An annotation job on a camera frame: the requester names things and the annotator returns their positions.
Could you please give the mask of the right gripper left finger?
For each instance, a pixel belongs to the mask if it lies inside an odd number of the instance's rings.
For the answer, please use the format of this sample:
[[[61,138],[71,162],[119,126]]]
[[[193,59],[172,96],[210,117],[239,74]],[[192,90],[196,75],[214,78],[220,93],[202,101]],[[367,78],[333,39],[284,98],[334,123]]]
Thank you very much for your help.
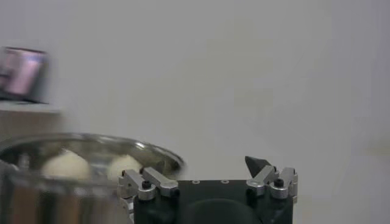
[[[163,197],[178,197],[178,181],[165,177],[153,167],[144,168],[142,173],[124,170],[119,177],[118,195],[123,199],[138,197],[141,201],[149,201],[158,193]]]

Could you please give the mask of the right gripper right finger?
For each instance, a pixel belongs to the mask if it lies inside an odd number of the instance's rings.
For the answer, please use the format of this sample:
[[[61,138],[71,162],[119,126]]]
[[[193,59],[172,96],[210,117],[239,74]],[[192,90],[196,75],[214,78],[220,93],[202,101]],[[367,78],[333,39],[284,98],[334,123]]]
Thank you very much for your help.
[[[246,181],[246,185],[256,197],[268,191],[276,200],[290,198],[293,203],[297,203],[298,174],[294,168],[285,167],[278,171],[266,159],[251,156],[245,156],[245,163],[252,177]]]

